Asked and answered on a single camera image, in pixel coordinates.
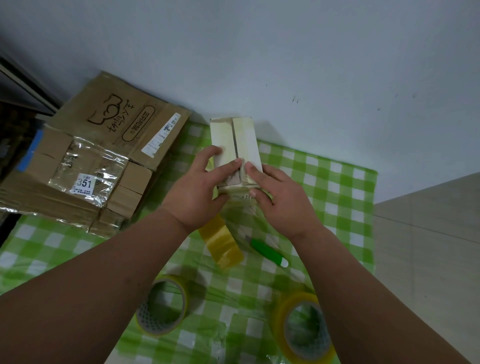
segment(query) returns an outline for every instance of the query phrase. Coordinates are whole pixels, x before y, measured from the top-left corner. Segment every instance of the hand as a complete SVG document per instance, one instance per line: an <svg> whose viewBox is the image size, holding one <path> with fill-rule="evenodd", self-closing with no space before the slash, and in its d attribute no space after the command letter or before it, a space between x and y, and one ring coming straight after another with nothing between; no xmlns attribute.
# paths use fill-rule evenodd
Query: hand
<svg viewBox="0 0 480 364"><path fill-rule="evenodd" d="M208 146L197 154L190 169L180 177L165 196L162 210L169 212L190 233L204 226L228 201L226 194L213 198L214 187L241 166L241 158L207 172L209 158L222 153Z"/></svg>
<svg viewBox="0 0 480 364"><path fill-rule="evenodd" d="M252 163L245 164L245 170L273 199L259 189L250 190L257 200L265 218L275 230L291 242L304 237L322 226L302 186L277 168L262 165L261 173Z"/></svg>

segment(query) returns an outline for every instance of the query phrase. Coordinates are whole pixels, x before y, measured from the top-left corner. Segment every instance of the tablecloth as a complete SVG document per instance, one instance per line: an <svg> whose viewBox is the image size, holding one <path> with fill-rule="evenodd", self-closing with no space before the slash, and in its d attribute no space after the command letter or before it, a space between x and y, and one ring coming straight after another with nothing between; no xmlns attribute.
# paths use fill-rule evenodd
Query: tablecloth
<svg viewBox="0 0 480 364"><path fill-rule="evenodd" d="M141 217L160 205L196 152L210 144L207 125L185 125ZM372 212L377 173L263 141L258 146L262 162L282 169L301 183L323 224L373 272ZM160 338L142 333L132 319L116 345L118 354L139 363L286 362L270 332L269 313L279 293L298 289L313 292L307 271L292 244L269 226L259 208L228 209L222 216L243 251L243 262L221 271L198 232L192 233L162 269L162 273L189 280L191 305L187 317ZM289 266L278 267L263 258L248 245L246 236L276 248ZM0 250L0 293L103 240L46 218L21 217Z"/></svg>

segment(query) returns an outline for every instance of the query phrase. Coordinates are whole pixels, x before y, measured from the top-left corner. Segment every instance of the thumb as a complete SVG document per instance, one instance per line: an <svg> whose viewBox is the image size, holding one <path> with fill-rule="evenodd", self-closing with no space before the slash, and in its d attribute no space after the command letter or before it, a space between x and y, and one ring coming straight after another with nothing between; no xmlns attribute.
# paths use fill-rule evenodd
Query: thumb
<svg viewBox="0 0 480 364"><path fill-rule="evenodd" d="M268 213L273 208L272 200L262 190L253 188L250 190L250 196L257 200L258 206L260 206L260 209L264 214Z"/></svg>
<svg viewBox="0 0 480 364"><path fill-rule="evenodd" d="M212 201L212 204L213 204L213 210L215 211L215 213L219 213L220 210L222 209L223 205L227 203L228 199L229 199L229 195L227 194L219 194L213 201Z"/></svg>

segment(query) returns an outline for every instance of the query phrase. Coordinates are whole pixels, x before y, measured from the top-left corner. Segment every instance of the person's right arm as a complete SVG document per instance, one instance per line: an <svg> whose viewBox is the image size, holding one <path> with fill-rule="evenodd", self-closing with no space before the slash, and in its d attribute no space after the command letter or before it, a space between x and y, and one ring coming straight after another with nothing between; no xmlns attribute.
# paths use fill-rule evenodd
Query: person's right arm
<svg viewBox="0 0 480 364"><path fill-rule="evenodd" d="M267 221L304 263L342 364L468 361L370 274L317 218L302 187L283 171L251 163L251 190Z"/></svg>

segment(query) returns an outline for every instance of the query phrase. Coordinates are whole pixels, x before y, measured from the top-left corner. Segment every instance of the forearm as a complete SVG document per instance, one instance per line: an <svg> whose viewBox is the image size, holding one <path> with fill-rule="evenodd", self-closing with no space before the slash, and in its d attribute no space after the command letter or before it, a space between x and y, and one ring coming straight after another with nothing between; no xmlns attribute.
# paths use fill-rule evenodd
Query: forearm
<svg viewBox="0 0 480 364"><path fill-rule="evenodd" d="M292 243L310 274L342 363L468 363L328 229L319 227Z"/></svg>
<svg viewBox="0 0 480 364"><path fill-rule="evenodd" d="M2 356L16 363L103 363L187 234L158 210L2 295Z"/></svg>

